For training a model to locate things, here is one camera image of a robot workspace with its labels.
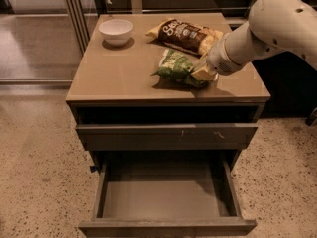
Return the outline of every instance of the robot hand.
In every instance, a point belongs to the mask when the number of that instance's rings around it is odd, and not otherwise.
[[[248,22],[209,51],[211,72],[230,75],[252,60],[290,51],[317,70],[317,12],[301,0],[258,0]]]

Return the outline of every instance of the speckled floor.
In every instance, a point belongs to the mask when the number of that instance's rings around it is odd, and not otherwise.
[[[0,238],[84,237],[77,226],[91,219],[99,176],[66,95],[0,86]],[[232,172],[243,216],[258,222],[247,237],[317,237],[317,126],[300,118],[258,125]]]

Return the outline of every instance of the black drawer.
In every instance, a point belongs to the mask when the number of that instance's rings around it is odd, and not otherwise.
[[[246,149],[255,124],[78,125],[88,151]]]
[[[225,154],[141,151],[105,158],[87,237],[247,235]]]

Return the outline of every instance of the bowl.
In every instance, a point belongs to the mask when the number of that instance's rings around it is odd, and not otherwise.
[[[133,25],[130,21],[113,19],[99,26],[104,40],[114,47],[124,46],[130,39]]]

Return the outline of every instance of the tabletop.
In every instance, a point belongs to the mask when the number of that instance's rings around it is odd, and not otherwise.
[[[230,76],[219,76],[203,89],[151,76],[167,49],[146,31],[175,18],[223,32],[231,29],[220,13],[101,15],[82,58],[66,101],[73,102],[266,102],[269,93],[251,63]],[[103,41],[99,25],[110,19],[133,24],[132,38],[122,48]],[[191,60],[198,57],[188,55]]]

